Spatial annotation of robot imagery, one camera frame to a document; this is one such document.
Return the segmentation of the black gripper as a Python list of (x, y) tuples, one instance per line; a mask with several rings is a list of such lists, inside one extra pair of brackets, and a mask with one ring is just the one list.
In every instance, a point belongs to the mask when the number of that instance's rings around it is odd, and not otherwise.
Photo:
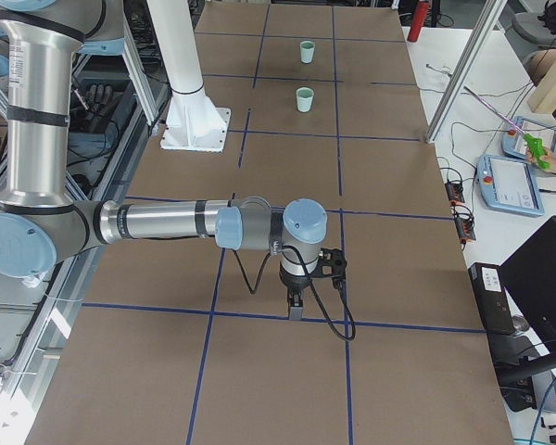
[(311, 281), (306, 275), (291, 274), (283, 267), (279, 270), (279, 277), (288, 291), (288, 319), (290, 321), (300, 321), (304, 311), (304, 301), (301, 293), (310, 286)]

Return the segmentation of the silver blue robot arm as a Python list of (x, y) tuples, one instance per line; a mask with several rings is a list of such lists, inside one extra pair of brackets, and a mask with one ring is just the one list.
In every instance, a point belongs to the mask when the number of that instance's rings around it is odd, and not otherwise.
[(120, 1), (1, 1), (9, 39), (6, 185), (0, 191), (0, 273), (46, 273), (87, 249), (125, 239), (213, 238), (233, 251), (281, 259), (288, 315), (322, 268), (327, 215), (301, 198), (276, 210), (263, 198), (122, 205), (66, 195), (72, 59), (119, 54), (129, 43)]

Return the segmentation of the person's hand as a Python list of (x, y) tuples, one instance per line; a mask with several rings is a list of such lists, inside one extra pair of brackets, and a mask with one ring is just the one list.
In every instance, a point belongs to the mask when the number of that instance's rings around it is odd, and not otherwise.
[(552, 153), (540, 156), (539, 159), (531, 153), (527, 153), (526, 160), (535, 166), (538, 166), (538, 163), (541, 161), (545, 165), (545, 168), (541, 168), (542, 171), (556, 173), (556, 158)]

